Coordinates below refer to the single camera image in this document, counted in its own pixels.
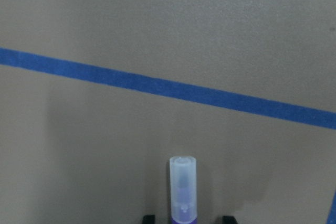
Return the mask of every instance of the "blue line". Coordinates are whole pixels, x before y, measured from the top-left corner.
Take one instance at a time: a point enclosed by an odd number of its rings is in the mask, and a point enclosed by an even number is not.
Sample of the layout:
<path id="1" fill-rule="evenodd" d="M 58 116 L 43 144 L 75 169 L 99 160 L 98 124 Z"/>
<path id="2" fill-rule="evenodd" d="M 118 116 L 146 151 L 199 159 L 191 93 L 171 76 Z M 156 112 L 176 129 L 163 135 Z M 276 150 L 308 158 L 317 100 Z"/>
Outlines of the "blue line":
<path id="1" fill-rule="evenodd" d="M 0 64 L 336 129 L 336 113 L 0 48 Z"/>
<path id="2" fill-rule="evenodd" d="M 327 224 L 336 224 L 336 194 L 334 195 L 334 200 L 332 201 Z"/>

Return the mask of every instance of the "clear plastic cap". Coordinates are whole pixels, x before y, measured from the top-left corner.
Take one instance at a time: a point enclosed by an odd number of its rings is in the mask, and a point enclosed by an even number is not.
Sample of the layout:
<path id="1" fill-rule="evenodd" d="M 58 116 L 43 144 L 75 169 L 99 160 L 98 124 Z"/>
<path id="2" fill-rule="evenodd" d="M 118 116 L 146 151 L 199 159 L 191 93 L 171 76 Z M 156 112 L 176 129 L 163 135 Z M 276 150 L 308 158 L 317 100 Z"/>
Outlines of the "clear plastic cap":
<path id="1" fill-rule="evenodd" d="M 170 159 L 172 218 L 181 224 L 197 217 L 196 159 L 176 156 Z"/>

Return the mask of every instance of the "translucent cap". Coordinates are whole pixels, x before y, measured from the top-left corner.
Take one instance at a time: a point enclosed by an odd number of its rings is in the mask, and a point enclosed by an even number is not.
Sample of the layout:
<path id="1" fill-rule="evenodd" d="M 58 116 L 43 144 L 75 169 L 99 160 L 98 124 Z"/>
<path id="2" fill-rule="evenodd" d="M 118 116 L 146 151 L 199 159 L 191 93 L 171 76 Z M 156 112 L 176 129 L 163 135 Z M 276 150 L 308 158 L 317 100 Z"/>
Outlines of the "translucent cap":
<path id="1" fill-rule="evenodd" d="M 191 223 L 197 217 L 196 159 L 177 156 L 170 159 L 172 218 L 177 223 Z"/>

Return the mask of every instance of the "black object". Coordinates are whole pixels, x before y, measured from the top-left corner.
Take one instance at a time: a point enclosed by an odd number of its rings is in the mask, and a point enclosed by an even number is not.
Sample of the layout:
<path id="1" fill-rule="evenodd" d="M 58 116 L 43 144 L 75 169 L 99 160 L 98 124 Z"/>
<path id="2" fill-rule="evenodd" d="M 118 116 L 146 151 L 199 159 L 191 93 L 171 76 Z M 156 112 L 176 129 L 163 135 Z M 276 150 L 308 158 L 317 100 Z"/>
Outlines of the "black object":
<path id="1" fill-rule="evenodd" d="M 155 215 L 145 215 L 142 218 L 142 224 L 155 224 Z M 238 224 L 233 216 L 223 216 L 222 224 Z"/>
<path id="2" fill-rule="evenodd" d="M 238 224 L 238 222 L 236 221 L 236 218 L 233 216 L 223 216 L 222 223 L 223 224 Z"/>
<path id="3" fill-rule="evenodd" d="M 145 215 L 142 218 L 142 224 L 155 224 L 155 215 Z"/>

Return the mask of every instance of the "purple band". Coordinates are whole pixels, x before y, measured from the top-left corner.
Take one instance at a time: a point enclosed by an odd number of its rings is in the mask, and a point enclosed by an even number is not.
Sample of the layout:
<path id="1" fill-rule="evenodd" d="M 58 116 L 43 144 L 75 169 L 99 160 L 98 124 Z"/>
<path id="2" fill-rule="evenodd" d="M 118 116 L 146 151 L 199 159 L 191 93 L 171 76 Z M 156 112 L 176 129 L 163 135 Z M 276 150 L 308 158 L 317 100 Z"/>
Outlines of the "purple band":
<path id="1" fill-rule="evenodd" d="M 173 218 L 172 218 L 172 224 L 180 224 L 179 222 L 176 222 Z M 189 222 L 188 224 L 197 224 L 197 218 L 194 219 L 192 222 Z"/>

